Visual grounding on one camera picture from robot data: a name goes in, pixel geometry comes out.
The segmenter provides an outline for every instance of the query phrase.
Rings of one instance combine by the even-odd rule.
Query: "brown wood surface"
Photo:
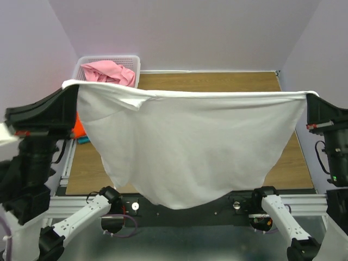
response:
[[[272,72],[141,74],[139,89],[175,91],[280,91]],[[101,159],[91,143],[77,145],[66,193],[88,194],[111,185]],[[312,188],[313,184],[295,134],[278,163],[268,173],[264,185],[278,189]],[[136,192],[131,185],[121,193]]]

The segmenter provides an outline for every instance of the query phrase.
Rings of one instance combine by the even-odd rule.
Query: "pink towel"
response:
[[[86,80],[91,82],[116,83],[123,86],[135,86],[135,73],[117,65],[113,61],[95,61],[81,65]]]

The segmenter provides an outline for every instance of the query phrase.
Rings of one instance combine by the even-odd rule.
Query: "purple cable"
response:
[[[129,216],[129,215],[125,215],[125,214],[110,214],[110,215],[104,215],[104,216],[121,216],[123,218],[128,218],[130,220],[132,220],[134,222],[134,225],[135,225],[135,228],[134,230],[128,234],[128,235],[117,235],[117,234],[114,234],[114,233],[110,233],[109,231],[105,230],[104,233],[107,234],[107,235],[111,235],[112,237],[117,237],[117,238],[130,238],[131,236],[133,236],[136,232],[136,230],[138,229],[138,223],[136,222],[136,220],[132,217],[132,216]]]
[[[284,206],[287,206],[289,208],[289,212],[291,214],[291,212],[292,212],[291,206],[289,204],[284,204]],[[255,228],[253,228],[253,227],[252,227],[252,230],[254,230],[255,232],[260,231],[260,230],[257,230]],[[276,233],[276,232],[279,232],[278,228],[270,230],[270,231],[265,231],[265,234],[273,234],[273,233]]]
[[[7,249],[6,249],[6,261],[11,261],[11,254],[12,254],[12,237],[11,237],[11,229],[6,224],[6,221],[0,217],[0,223],[2,227],[5,230],[6,235],[8,236],[7,239]]]

